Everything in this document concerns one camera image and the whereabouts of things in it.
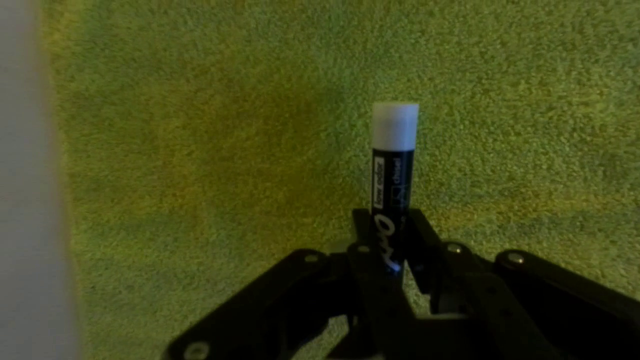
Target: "green carpet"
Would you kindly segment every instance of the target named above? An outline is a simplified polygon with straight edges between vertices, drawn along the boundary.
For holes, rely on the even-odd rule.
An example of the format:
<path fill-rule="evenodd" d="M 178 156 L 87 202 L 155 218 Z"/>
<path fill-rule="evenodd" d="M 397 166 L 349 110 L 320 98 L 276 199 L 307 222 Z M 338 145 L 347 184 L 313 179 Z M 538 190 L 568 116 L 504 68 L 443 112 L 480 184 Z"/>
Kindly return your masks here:
<path fill-rule="evenodd" d="M 158 359 L 295 249 L 344 250 L 378 101 L 423 107 L 412 204 L 443 236 L 640 298 L 637 0 L 40 14 L 90 360 Z"/>

